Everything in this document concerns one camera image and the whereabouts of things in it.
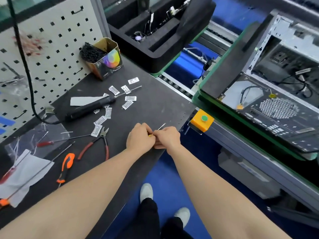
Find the forearm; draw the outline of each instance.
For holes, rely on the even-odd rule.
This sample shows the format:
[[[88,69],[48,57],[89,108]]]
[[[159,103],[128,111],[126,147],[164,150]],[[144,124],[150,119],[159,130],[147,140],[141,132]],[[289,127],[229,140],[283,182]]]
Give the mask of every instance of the forearm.
[[[124,150],[63,185],[4,227],[0,238],[85,238],[139,157]]]
[[[173,149],[170,155],[212,238],[289,238],[243,194],[183,146]]]

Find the pegboard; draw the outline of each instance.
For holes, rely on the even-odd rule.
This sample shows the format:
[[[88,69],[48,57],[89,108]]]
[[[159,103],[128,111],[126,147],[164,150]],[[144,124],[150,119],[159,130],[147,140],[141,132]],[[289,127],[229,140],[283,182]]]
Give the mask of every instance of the pegboard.
[[[90,0],[66,0],[18,26],[21,34],[41,40],[40,55],[26,56],[39,113],[90,73],[79,51],[102,33]],[[13,28],[0,33],[0,82],[15,76],[3,62],[26,76],[13,37]],[[33,117],[29,90],[16,96],[9,87],[0,87],[0,142]]]

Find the person's left hand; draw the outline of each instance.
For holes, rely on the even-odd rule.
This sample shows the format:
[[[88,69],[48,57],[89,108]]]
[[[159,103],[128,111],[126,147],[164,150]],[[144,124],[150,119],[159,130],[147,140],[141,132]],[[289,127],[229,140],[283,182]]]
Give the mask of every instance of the person's left hand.
[[[148,136],[152,133],[152,129],[146,123],[143,123],[142,125],[137,123],[127,137],[126,149],[136,151],[142,156],[155,144],[156,137]]]

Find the white shoe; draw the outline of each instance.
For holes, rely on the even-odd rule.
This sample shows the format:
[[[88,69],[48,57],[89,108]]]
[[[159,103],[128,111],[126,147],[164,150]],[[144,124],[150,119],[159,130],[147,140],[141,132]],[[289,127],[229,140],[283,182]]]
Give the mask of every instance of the white shoe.
[[[140,192],[140,203],[146,198],[153,199],[153,188],[149,183],[142,185]]]
[[[183,228],[185,228],[190,218],[190,211],[188,208],[183,207],[175,213],[174,217],[179,217],[183,222]]]

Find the hand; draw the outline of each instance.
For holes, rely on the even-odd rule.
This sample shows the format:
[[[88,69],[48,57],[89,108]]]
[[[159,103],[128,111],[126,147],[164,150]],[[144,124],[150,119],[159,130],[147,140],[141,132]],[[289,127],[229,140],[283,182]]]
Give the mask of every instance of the hand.
[[[156,142],[154,148],[162,149],[166,148],[167,152],[170,153],[174,148],[181,145],[180,133],[173,126],[166,127],[163,130],[156,130],[153,132],[153,135],[156,136]]]
[[[152,129],[146,124],[137,123],[133,130],[129,133],[126,140],[126,149],[136,151],[139,156],[149,151],[155,144],[156,138],[154,136],[148,136],[152,134]]]

